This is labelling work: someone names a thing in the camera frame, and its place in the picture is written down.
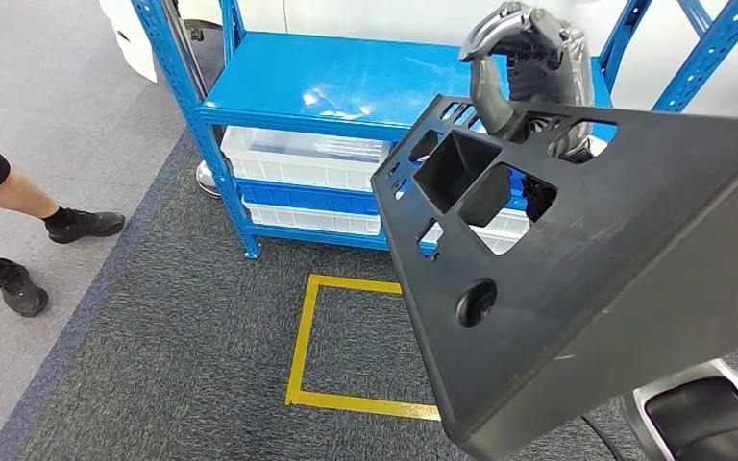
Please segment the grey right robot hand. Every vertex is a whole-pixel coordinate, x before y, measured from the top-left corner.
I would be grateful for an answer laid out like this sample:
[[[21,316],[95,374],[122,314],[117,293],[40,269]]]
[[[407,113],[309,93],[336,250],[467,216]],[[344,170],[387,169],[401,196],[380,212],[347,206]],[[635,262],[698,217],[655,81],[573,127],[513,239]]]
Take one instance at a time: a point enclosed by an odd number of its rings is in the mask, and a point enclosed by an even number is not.
[[[469,94],[486,132],[512,142],[560,128],[558,115],[528,115],[516,103],[592,106],[591,54],[584,33],[539,7],[506,1],[465,38]]]

